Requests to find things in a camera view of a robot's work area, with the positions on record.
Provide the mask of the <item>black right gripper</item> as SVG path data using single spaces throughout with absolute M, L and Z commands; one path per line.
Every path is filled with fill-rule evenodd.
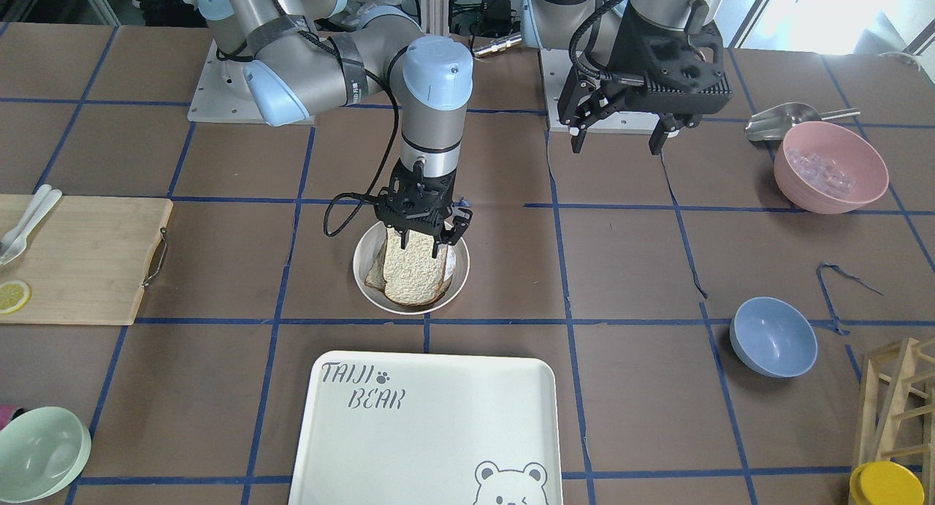
M 440 259 L 448 244 L 457 244 L 467 232 L 472 211 L 454 212 L 455 181 L 457 171 L 430 178 L 420 169 L 410 170 L 401 161 L 395 162 L 389 185 L 378 193 L 374 208 L 377 219 L 400 231 L 401 270 L 415 265 L 411 231 L 432 236 L 432 259 Z

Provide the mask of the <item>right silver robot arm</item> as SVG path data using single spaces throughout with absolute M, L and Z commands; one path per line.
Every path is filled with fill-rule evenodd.
M 318 35 L 315 22 L 346 0 L 196 0 L 216 58 L 267 125 L 282 126 L 384 93 L 394 106 L 400 159 L 377 194 L 348 198 L 374 206 L 387 246 L 434 258 L 467 231 L 454 185 L 472 93 L 473 58 L 463 43 L 425 34 L 397 7 L 367 11 L 354 30 Z

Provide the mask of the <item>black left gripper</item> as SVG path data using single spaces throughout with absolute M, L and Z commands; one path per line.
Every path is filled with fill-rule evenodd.
M 722 35 L 714 21 L 698 33 L 662 29 L 637 12 L 614 12 L 581 38 L 582 66 L 610 73 L 601 80 L 570 68 L 559 96 L 559 122 L 570 126 L 571 148 L 580 154 L 587 131 L 612 113 L 659 116 L 650 135 L 650 153 L 660 156 L 665 142 L 702 115 L 721 112 L 733 98 Z

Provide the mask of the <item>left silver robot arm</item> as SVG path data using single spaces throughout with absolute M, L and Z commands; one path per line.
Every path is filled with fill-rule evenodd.
M 523 0 L 528 48 L 563 50 L 570 69 L 558 120 L 578 153 L 587 132 L 615 113 L 657 116 L 648 145 L 695 128 L 733 98 L 715 15 L 722 0 Z

